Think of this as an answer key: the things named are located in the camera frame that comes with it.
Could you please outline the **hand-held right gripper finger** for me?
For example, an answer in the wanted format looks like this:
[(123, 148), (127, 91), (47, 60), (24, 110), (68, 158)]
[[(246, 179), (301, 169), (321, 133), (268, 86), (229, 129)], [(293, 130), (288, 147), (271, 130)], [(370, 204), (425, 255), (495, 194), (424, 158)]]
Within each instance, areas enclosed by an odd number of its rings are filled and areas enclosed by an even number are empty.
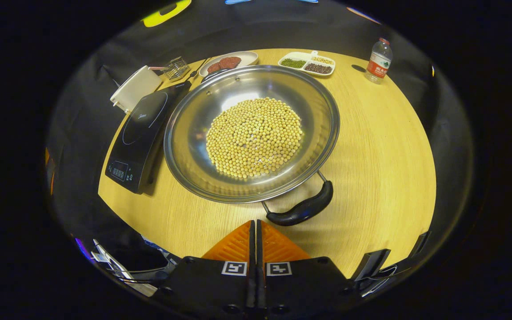
[(256, 309), (263, 318), (339, 318), (358, 293), (329, 257), (302, 259), (295, 244), (256, 222)]
[(248, 221), (204, 256), (187, 256), (154, 302), (178, 318), (248, 318), (256, 308), (256, 225)]

